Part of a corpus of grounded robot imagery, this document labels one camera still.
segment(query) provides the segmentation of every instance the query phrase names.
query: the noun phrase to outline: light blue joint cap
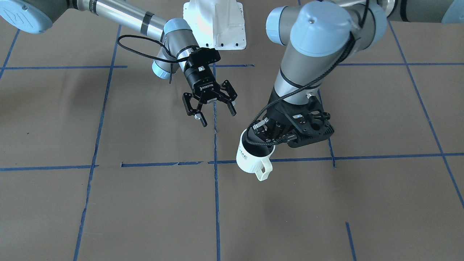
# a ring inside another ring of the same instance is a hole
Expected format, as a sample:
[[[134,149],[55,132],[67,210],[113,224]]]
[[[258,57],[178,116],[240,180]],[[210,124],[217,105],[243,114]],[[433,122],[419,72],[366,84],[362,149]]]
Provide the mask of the light blue joint cap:
[[[53,25],[46,14],[21,0],[0,0],[0,14],[7,22],[28,33],[43,33]]]
[[[280,40],[280,31],[279,31],[279,25],[280,25],[280,17],[282,15],[282,12],[284,11],[285,7],[277,7],[274,10],[272,10],[266,20],[266,34],[269,40],[271,40],[273,43],[283,45],[282,41]]]
[[[349,39],[349,13],[331,2],[313,1],[304,5],[290,32],[293,47],[312,57],[330,55],[340,50]]]
[[[175,30],[182,30],[182,29],[187,29],[187,30],[192,30],[190,26],[188,25],[187,21],[185,21],[182,18],[174,18],[166,22],[164,25],[164,34],[168,34],[172,31]]]
[[[454,0],[441,22],[443,24],[464,23],[464,0]]]
[[[153,60],[153,64],[151,65],[151,69],[153,72],[160,77],[161,79],[169,79],[169,72],[163,70],[155,60]]]
[[[385,14],[383,8],[378,4],[369,3],[369,9],[371,9],[372,14],[374,15],[375,35],[372,43],[367,48],[378,42],[383,37],[385,30],[387,29],[387,15]]]

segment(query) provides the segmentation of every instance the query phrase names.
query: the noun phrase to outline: white mug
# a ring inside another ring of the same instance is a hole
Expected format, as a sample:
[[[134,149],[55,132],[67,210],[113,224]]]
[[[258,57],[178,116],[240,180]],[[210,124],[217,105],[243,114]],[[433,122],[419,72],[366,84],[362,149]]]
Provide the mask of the white mug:
[[[269,160],[272,153],[276,149],[276,146],[273,145],[272,149],[269,149],[267,146],[255,146],[247,144],[245,137],[242,132],[240,135],[240,142],[238,144],[237,156],[237,165],[247,173],[255,173],[259,181],[266,180],[269,176],[269,173],[272,171],[272,164]]]

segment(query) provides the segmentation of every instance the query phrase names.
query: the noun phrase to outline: mug handle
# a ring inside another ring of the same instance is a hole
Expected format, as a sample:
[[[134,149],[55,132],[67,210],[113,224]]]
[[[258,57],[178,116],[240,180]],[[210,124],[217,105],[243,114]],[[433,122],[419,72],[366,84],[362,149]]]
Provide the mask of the mug handle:
[[[268,158],[262,159],[261,162],[263,163],[264,172],[262,169],[255,172],[259,181],[266,180],[269,176],[269,173],[272,171],[272,164]]]

